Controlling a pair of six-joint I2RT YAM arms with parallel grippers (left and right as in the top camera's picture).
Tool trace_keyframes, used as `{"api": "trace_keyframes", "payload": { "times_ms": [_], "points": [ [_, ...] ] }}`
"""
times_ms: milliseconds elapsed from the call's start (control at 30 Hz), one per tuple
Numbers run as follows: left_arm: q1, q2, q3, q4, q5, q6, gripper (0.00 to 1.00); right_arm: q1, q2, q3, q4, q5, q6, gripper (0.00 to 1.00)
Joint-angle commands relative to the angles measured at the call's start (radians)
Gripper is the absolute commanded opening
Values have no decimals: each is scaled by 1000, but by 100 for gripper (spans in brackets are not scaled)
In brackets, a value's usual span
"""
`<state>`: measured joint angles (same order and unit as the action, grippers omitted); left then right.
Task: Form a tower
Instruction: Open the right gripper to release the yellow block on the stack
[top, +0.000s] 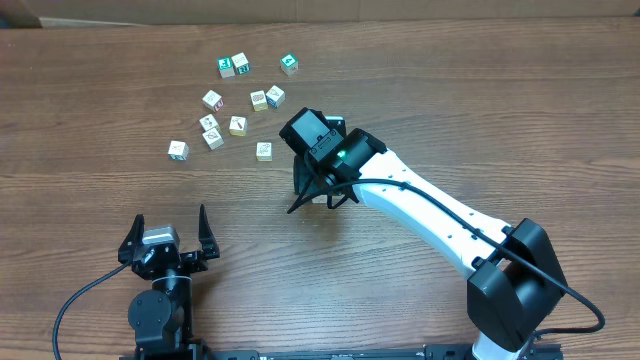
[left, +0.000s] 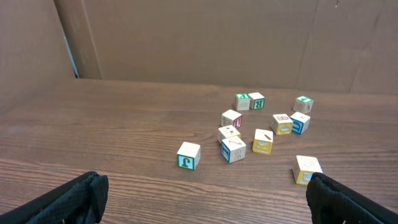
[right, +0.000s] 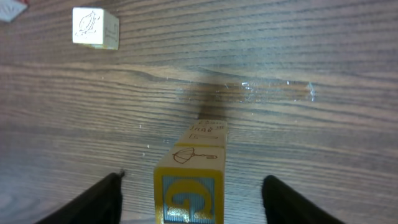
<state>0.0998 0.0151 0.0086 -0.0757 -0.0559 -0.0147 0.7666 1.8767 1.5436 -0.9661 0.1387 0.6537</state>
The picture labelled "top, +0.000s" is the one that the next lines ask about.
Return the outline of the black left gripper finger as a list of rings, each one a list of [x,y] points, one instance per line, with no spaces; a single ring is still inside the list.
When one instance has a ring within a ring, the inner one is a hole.
[[[128,234],[118,248],[118,261],[120,263],[129,263],[133,260],[136,249],[142,243],[144,224],[144,215],[137,214]]]
[[[198,241],[206,259],[215,259],[220,257],[220,249],[211,230],[206,209],[203,204],[199,208],[199,228]]]

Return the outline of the wooden block red number 3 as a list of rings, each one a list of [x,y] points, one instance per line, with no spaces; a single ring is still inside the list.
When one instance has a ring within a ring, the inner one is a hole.
[[[312,199],[312,203],[314,204],[326,204],[326,196],[318,196]]]

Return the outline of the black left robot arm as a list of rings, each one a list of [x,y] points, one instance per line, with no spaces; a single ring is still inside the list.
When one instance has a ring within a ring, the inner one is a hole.
[[[199,250],[182,252],[171,225],[144,228],[138,214],[118,249],[118,261],[151,282],[131,301],[128,322],[135,332],[135,359],[212,359],[205,341],[194,337],[192,275],[220,256],[204,207],[199,208]]]

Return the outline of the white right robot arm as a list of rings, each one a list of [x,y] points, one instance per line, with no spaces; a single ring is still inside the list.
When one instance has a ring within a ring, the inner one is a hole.
[[[340,148],[317,161],[296,155],[301,206],[319,194],[341,195],[379,210],[443,255],[466,282],[467,314],[479,331],[470,359],[526,359],[535,355],[539,325],[567,294],[566,278],[546,231],[530,219],[516,226],[459,202],[409,169],[390,149]]]

